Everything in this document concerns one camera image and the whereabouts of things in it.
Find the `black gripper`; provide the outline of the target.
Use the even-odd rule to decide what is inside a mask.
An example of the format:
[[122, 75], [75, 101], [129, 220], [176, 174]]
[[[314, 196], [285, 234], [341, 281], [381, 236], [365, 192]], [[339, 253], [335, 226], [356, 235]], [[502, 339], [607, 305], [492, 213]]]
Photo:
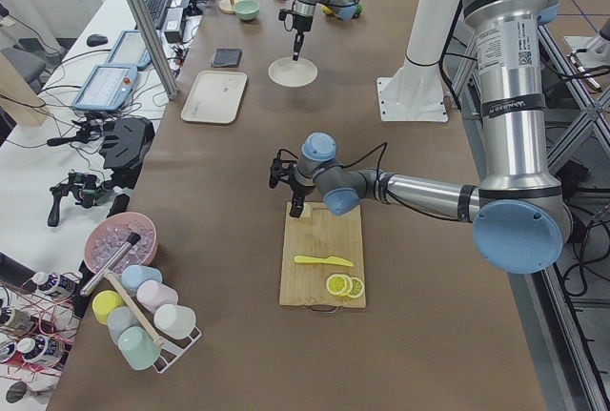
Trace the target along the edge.
[[300, 218], [306, 196], [315, 189], [314, 183], [299, 172], [294, 158], [285, 159], [281, 153], [277, 153], [270, 167], [269, 187], [274, 189], [280, 182], [287, 184], [293, 193], [289, 216]]
[[[288, 15], [292, 16], [292, 26], [290, 28], [288, 28], [287, 24], [285, 23]], [[296, 12], [295, 10], [280, 9], [278, 20], [284, 23], [284, 29], [286, 31], [296, 30], [292, 59], [294, 61], [297, 61], [300, 56], [300, 51], [304, 42], [305, 33], [311, 30], [314, 17], [309, 14], [303, 15], [301, 13]]]

